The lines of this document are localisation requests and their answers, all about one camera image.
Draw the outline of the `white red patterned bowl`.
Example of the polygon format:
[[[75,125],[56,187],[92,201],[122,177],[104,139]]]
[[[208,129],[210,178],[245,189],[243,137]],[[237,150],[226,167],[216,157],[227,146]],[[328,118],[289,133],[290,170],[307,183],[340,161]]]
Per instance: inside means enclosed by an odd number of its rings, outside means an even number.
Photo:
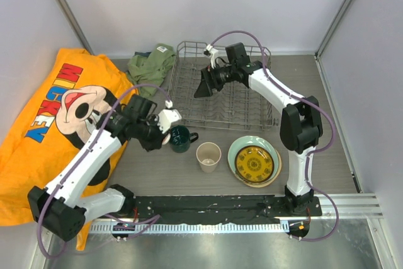
[[[164,145],[166,145],[169,141],[170,141],[170,138],[171,138],[171,134],[168,132],[167,134],[166,134],[166,136],[163,138],[163,140],[162,140],[162,145],[164,146]]]

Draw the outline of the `dark green mug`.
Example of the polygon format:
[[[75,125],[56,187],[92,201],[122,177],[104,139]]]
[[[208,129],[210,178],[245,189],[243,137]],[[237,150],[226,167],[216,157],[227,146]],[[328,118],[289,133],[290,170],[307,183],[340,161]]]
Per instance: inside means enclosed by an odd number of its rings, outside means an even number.
[[[169,146],[176,153],[184,153],[198,138],[197,132],[190,132],[185,126],[176,125],[171,129]]]

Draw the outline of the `beige paper cup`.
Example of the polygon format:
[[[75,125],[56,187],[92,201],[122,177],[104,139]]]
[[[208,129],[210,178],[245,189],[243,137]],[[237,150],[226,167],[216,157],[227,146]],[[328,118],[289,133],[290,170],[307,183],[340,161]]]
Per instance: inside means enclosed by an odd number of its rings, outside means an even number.
[[[196,158],[205,173],[212,173],[222,158],[222,151],[216,143],[205,142],[198,146]]]

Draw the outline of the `light green flower plate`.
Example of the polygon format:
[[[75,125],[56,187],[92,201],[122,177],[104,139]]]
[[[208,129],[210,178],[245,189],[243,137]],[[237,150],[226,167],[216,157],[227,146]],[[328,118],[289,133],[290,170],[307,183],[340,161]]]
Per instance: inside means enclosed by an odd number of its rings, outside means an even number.
[[[267,140],[258,136],[246,135],[236,139],[229,148],[227,162],[233,174],[237,172],[234,164],[236,155],[241,149],[246,146],[258,146],[266,149],[273,158],[275,169],[275,166],[278,164],[278,151]]]

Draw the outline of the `yellow patterned small plate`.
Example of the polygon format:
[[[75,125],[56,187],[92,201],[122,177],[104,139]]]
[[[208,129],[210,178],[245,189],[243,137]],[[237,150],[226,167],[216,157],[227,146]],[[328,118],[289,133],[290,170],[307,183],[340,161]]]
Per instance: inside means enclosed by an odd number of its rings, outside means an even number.
[[[237,174],[250,183],[261,183],[270,179],[274,172],[274,161],[270,153],[258,146],[241,149],[234,161]]]

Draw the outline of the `cream bird painted plate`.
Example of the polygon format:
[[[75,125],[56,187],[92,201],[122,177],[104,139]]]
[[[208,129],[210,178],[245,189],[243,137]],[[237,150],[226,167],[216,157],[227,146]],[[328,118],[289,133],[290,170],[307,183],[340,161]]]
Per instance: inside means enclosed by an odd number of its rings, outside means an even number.
[[[250,186],[252,188],[264,188],[266,186],[269,186],[270,184],[272,184],[272,182],[274,182],[277,177],[279,176],[279,174],[281,173],[281,169],[282,169],[282,159],[281,156],[279,154],[277,154],[278,156],[278,164],[275,166],[274,172],[271,175],[271,177],[269,179],[267,179],[266,181],[262,181],[262,182],[258,182],[258,183],[252,183],[250,181],[246,181],[244,179],[242,179],[240,177],[240,175],[238,173],[234,173],[234,176],[241,181],[242,183],[244,183],[247,186]]]

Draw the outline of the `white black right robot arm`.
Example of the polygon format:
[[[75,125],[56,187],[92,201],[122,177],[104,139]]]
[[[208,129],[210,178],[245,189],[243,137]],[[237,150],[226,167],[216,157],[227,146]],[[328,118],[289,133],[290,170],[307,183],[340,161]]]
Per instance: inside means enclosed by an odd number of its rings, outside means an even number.
[[[210,63],[201,70],[201,83],[194,97],[212,96],[225,84],[237,81],[260,94],[280,112],[280,139],[289,157],[284,206],[291,215],[305,213],[314,198],[309,183],[313,152],[323,135],[319,103],[313,96],[305,98],[293,93],[261,61],[251,61],[243,43],[230,45],[225,52],[228,63],[220,66],[216,62],[219,51],[212,45],[206,46],[203,53]]]

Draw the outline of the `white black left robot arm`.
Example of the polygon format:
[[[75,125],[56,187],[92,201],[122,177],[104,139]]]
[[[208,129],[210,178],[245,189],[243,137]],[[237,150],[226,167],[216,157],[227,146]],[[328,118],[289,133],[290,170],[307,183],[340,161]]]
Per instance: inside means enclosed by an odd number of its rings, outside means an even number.
[[[84,189],[110,157],[126,141],[137,139],[146,151],[160,149],[169,139],[172,123],[180,114],[170,100],[159,114],[151,107],[154,102],[133,95],[119,112],[107,113],[73,160],[44,188],[34,186],[28,192],[28,203],[34,220],[63,241],[76,237],[82,227],[106,214],[129,217],[134,210],[134,194],[113,185],[101,193],[82,197]]]

